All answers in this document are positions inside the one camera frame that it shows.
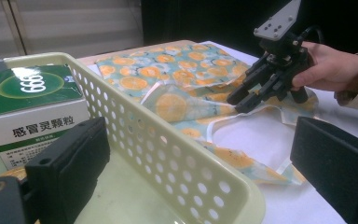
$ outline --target green logo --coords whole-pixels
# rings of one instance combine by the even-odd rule
[[[64,84],[61,77],[45,72],[29,76],[13,76],[0,84],[0,95],[13,99],[35,98],[51,94]]]

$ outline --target black object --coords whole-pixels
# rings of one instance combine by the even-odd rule
[[[348,223],[358,223],[358,138],[338,127],[298,118],[293,165]]]
[[[227,102],[235,105],[238,112],[248,113],[272,96],[282,101],[289,91],[298,104],[308,100],[304,87],[301,87],[299,91],[291,91],[292,79],[310,67],[308,50],[301,47],[304,39],[311,31],[317,31],[320,42],[324,38],[319,26],[311,26],[301,35],[295,35],[290,31],[292,25],[290,21],[294,22],[296,18],[285,13],[289,11],[296,15],[296,11],[291,10],[295,10],[297,6],[299,6],[298,2],[290,2],[262,26],[255,29],[255,35],[262,37],[259,45],[266,53],[246,71],[245,80],[227,98]],[[270,32],[258,35],[262,30],[273,30],[275,36],[272,36]],[[251,92],[251,89],[258,84],[261,85],[261,89]]]
[[[25,165],[0,177],[0,223],[74,223],[110,159],[104,118],[77,124]]]
[[[264,53],[253,30],[289,0],[142,0],[145,45],[188,39],[211,40],[255,57]],[[358,1],[303,0],[294,33],[310,24],[324,31],[325,44],[358,52]]]

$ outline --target finger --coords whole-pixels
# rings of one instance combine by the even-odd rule
[[[308,42],[308,41],[303,41],[302,43],[302,47],[307,48],[307,49],[311,49],[314,46],[316,46],[317,44],[313,43],[313,42]]]
[[[322,79],[326,76],[326,69],[324,66],[312,66],[309,69],[305,70],[294,76],[292,80],[292,85],[294,87],[308,86],[315,81]]]
[[[291,91],[299,91],[300,88],[299,87],[292,87],[292,89],[290,89]]]

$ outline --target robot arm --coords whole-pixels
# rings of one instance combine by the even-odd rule
[[[292,89],[293,77],[310,67],[308,51],[301,44],[308,33],[318,30],[318,27],[310,27],[301,35],[289,32],[296,21],[300,3],[300,0],[292,0],[255,29],[254,34],[262,38],[260,47],[266,54],[246,71],[246,79],[227,98],[227,102],[235,105],[238,112],[248,113],[272,96],[283,100]],[[322,33],[318,31],[318,35],[322,39]],[[250,93],[249,90],[257,84],[261,85],[261,89]],[[303,87],[299,91],[291,91],[291,94],[298,104],[308,100]]]

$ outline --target cable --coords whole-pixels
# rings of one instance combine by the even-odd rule
[[[321,27],[319,27],[318,25],[308,27],[303,33],[301,33],[300,38],[302,38],[303,40],[306,39],[312,31],[316,31],[316,33],[318,34],[319,44],[324,44],[324,34],[322,33]]]
[[[127,8],[129,9],[130,14],[132,15],[132,18],[135,20],[136,27],[138,28],[139,33],[142,34],[142,33],[143,33],[142,27],[141,27],[141,25],[139,24],[138,20],[136,20],[136,17],[135,17],[134,12],[131,10],[130,0],[127,0]]]

